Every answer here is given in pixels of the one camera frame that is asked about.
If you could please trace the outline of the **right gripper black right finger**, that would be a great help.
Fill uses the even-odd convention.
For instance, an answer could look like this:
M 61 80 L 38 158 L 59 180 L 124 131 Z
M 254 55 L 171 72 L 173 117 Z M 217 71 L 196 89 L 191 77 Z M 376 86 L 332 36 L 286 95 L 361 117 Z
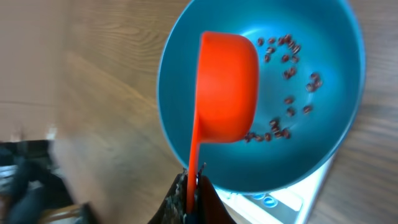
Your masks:
M 197 217 L 200 224 L 236 224 L 219 198 L 209 178 L 198 171 Z

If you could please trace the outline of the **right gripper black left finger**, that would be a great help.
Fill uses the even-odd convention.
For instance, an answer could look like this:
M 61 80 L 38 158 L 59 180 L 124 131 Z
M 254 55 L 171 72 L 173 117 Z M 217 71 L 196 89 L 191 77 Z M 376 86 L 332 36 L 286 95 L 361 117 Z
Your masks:
M 187 194 L 187 170 L 177 174 L 158 211 L 148 224 L 183 224 Z

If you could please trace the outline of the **orange measuring scoop blue handle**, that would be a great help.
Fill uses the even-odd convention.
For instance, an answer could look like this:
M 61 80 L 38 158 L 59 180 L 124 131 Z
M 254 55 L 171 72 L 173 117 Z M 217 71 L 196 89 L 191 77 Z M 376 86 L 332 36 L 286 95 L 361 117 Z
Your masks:
M 238 34 L 206 31 L 197 64 L 195 109 L 187 175 L 186 212 L 192 213 L 202 143 L 241 140 L 254 120 L 259 59 L 252 42 Z

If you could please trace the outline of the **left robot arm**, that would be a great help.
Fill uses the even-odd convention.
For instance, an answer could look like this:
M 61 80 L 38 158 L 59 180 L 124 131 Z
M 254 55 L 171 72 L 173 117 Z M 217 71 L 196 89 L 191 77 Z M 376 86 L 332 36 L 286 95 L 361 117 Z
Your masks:
M 4 223 L 37 224 L 46 210 L 73 205 L 63 179 L 21 151 L 47 152 L 47 140 L 2 142 L 1 165 L 17 166 L 10 187 L 1 193 L 1 219 Z

